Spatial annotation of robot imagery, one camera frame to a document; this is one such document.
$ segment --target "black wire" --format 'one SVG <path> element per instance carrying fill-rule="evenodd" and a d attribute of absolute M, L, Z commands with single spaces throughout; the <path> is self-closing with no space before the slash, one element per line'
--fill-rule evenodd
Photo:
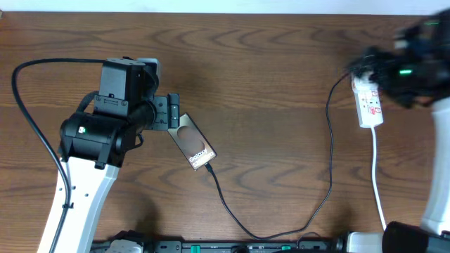
<path fill-rule="evenodd" d="M 67 216 L 68 209 L 70 208 L 70 185 L 68 181 L 68 177 L 66 173 L 64 172 L 62 164 L 59 162 L 58 156 L 55 153 L 55 150 L 50 146 L 49 141 L 45 138 L 45 135 L 41 132 L 39 127 L 37 126 L 36 122 L 34 122 L 33 118 L 31 117 L 30 113 L 27 111 L 27 108 L 25 107 L 24 103 L 22 102 L 22 99 L 19 95 L 19 90 L 17 88 L 17 77 L 19 75 L 19 72 L 28 66 L 36 65 L 40 63 L 104 63 L 104 60 L 95 60 L 95 59 L 74 59 L 74 58 L 49 58 L 49 59 L 41 59 L 41 60 L 32 60 L 26 63 L 22 63 L 19 66 L 17 66 L 14 69 L 13 76 L 11 78 L 11 87 L 13 89 L 13 95 L 15 98 L 16 103 L 18 104 L 20 110 L 23 113 L 23 116 L 25 116 L 25 119 L 27 119 L 28 123 L 30 124 L 33 131 L 38 135 L 38 137 L 41 139 L 41 142 L 44 144 L 47 151 L 50 153 L 51 158 L 55 162 L 56 166 L 58 167 L 58 171 L 61 174 L 61 177 L 63 178 L 64 182 L 64 189 L 65 189 L 65 201 L 63 205 L 63 213 L 61 214 L 61 218 L 58 223 L 58 227 L 55 232 L 55 237 L 53 238 L 53 241 L 51 243 L 50 247 L 50 253 L 55 251 L 56 244 L 58 243 L 59 235 L 61 233 L 61 230 L 63 228 L 65 217 Z"/>
<path fill-rule="evenodd" d="M 280 237 L 280 236 L 291 235 L 291 234 L 294 234 L 294 233 L 299 233 L 299 232 L 305 231 L 309 227 L 309 224 L 311 224 L 311 222 L 314 219 L 314 217 L 316 217 L 316 215 L 318 214 L 319 210 L 322 208 L 323 204 L 325 204 L 325 201 L 330 196 L 331 188 L 333 186 L 333 173 L 332 172 L 333 172 L 333 144 L 334 144 L 334 139 L 333 139 L 333 130 L 331 129 L 330 115 L 328 114 L 328 106 L 330 105 L 331 95 L 333 95 L 333 91 L 334 91 L 335 87 L 345 77 L 347 77 L 348 75 L 349 75 L 349 73 L 344 74 L 333 85 L 333 87 L 330 90 L 330 94 L 328 95 L 328 100 L 326 102 L 326 107 L 325 107 L 326 120 L 327 120 L 327 123 L 328 123 L 328 128 L 330 129 L 330 138 L 331 138 L 331 141 L 330 141 L 330 165 L 329 165 L 329 168 L 328 168 L 329 172 L 330 172 L 330 187 L 328 188 L 328 192 L 327 192 L 325 198 L 322 200 L 322 203 L 317 207 L 316 211 L 311 215 L 311 218 L 309 218 L 308 222 L 306 223 L 306 225 L 303 228 L 300 228 L 300 229 L 297 229 L 297 230 L 293 230 L 293 231 L 287 231 L 287 232 L 283 232 L 283 233 L 278 233 L 278 234 L 270 235 L 270 236 L 266 236 L 266 237 L 259 237 L 259 236 L 254 235 L 246 227 L 244 227 L 244 225 L 238 220 L 238 218 L 236 218 L 236 216 L 234 216 L 233 212 L 229 209 L 228 205 L 226 205 L 226 202 L 225 202 L 224 196 L 222 195 L 222 190 L 220 188 L 219 181 L 217 180 L 216 174 L 212 170 L 211 164 L 209 164 L 209 163 L 206 164 L 206 169 L 211 173 L 212 177 L 214 178 L 214 181 L 216 182 L 217 191 L 219 192 L 219 197 L 220 197 L 220 200 L 222 201 L 223 206 L 225 207 L 225 210 L 230 214 L 231 218 L 233 218 L 233 220 L 240 226 L 240 228 L 242 228 L 242 230 L 244 230 L 244 232 L 246 232 L 251 238 L 253 238 L 255 240 L 270 240 L 270 239 L 274 239 L 274 238 L 277 238 L 277 237 Z"/>
<path fill-rule="evenodd" d="M 323 237 L 321 235 L 319 235 L 316 232 L 308 232 L 308 233 L 304 233 L 302 236 L 300 236 L 300 238 L 298 238 L 298 241 L 296 244 L 298 249 L 300 248 L 300 242 L 302 241 L 302 238 L 305 237 L 306 235 L 317 235 L 317 237 L 320 238 L 321 241 L 326 244 L 325 240 L 323 239 Z"/>

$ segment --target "white power strip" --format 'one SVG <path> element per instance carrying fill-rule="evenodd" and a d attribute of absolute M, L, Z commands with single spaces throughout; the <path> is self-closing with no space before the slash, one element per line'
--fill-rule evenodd
<path fill-rule="evenodd" d="M 352 77 L 352 89 L 356 99 L 359 126 L 363 128 L 376 127 L 383 123 L 378 85 L 368 80 L 368 75 L 362 78 Z"/>
<path fill-rule="evenodd" d="M 361 78 L 352 77 L 352 89 L 356 100 L 359 126 L 363 128 L 370 128 L 372 131 L 372 186 L 378 213 L 380 215 L 382 229 L 385 230 L 386 221 L 383 214 L 383 209 L 381 207 L 380 195 L 378 194 L 376 181 L 377 138 L 375 134 L 375 127 L 383 123 L 383 114 L 381 113 L 378 85 L 369 80 L 370 75 L 371 73 L 366 73 Z"/>

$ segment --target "wooden table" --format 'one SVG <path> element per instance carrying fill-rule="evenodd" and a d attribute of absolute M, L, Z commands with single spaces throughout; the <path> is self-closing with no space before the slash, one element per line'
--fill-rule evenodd
<path fill-rule="evenodd" d="M 370 45 L 391 47 L 417 17 L 4 13 L 0 20 L 0 252 L 37 248 L 51 207 L 56 166 L 21 115 L 11 73 L 39 58 L 158 58 L 158 94 L 181 96 L 219 156 L 226 201 L 258 235 L 302 227 L 328 189 L 325 103 L 344 66 Z M 100 65 L 46 64 L 23 70 L 19 90 L 52 145 L 82 99 L 97 90 Z M 418 225 L 432 177 L 429 110 L 384 98 L 377 127 L 378 185 L 387 221 Z M 333 192 L 308 231 L 380 232 L 371 185 L 371 133 L 361 129 L 349 81 L 330 107 L 335 133 Z M 194 172 L 165 132 L 144 132 L 127 153 L 103 207 L 96 239 L 121 230 L 185 240 L 247 240 L 219 201 L 206 169 Z M 281 240 L 294 240 L 290 235 Z"/>

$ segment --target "white wall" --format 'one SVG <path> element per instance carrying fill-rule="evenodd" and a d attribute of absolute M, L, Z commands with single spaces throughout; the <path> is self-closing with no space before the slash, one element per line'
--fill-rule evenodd
<path fill-rule="evenodd" d="M 0 0 L 3 11 L 429 15 L 450 0 Z"/>

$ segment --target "logo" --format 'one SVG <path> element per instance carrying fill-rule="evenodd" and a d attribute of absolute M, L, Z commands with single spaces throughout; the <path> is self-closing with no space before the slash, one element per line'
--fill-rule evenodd
<path fill-rule="evenodd" d="M 206 157 L 206 158 L 210 158 L 210 157 L 213 157 L 213 156 L 214 156 L 214 152 L 210 152 L 210 153 L 206 154 L 205 157 Z M 193 165 L 193 166 L 197 166 L 197 165 L 199 165 L 199 164 L 206 163 L 206 162 L 202 162 L 202 161 L 205 161 L 205 159 L 198 160 L 198 161 L 194 162 L 192 165 Z"/>
<path fill-rule="evenodd" d="M 204 154 L 206 154 L 206 149 L 198 152 L 197 155 L 194 155 L 193 157 L 189 158 L 189 162 L 193 162 L 193 161 L 197 160 L 198 158 L 200 158 Z"/>

